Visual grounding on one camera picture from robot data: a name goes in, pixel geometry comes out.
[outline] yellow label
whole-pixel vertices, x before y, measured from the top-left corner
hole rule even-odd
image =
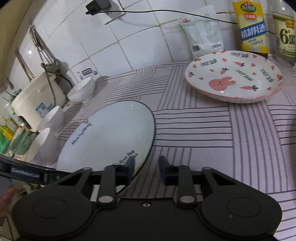
[[[296,42],[293,19],[273,14],[276,25],[276,35],[279,38],[279,48],[282,54],[295,57]]]
[[[242,50],[267,53],[266,28],[261,4],[238,1],[232,5],[240,28]]]

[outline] tablecloth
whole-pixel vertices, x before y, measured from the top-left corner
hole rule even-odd
[[[280,67],[286,86],[273,98],[233,104],[207,97],[184,81],[190,61],[148,66],[97,82],[86,103],[72,103],[60,145],[86,118],[114,102],[135,100],[152,111],[155,140],[143,168],[121,196],[174,197],[176,187],[160,179],[158,158],[212,167],[267,193],[281,206],[282,222],[275,237],[296,240],[296,69]],[[196,186],[199,199],[201,191]]]

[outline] power adapter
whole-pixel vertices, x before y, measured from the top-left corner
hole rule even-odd
[[[102,12],[111,7],[109,0],[93,0],[86,5],[87,12],[86,14],[96,15],[99,12]]]

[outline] electrical outlet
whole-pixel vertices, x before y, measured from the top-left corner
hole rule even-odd
[[[123,11],[123,7],[118,0],[109,0],[109,2],[111,3],[111,7],[106,11]],[[119,18],[123,15],[125,15],[124,12],[110,12],[109,14],[100,13],[99,18],[103,24],[108,24],[114,19]]]

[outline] white plastic package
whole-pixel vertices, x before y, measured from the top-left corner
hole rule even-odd
[[[213,5],[202,7],[194,14],[216,18]],[[192,16],[179,20],[179,24],[187,35],[193,59],[224,50],[223,38],[217,21]]]

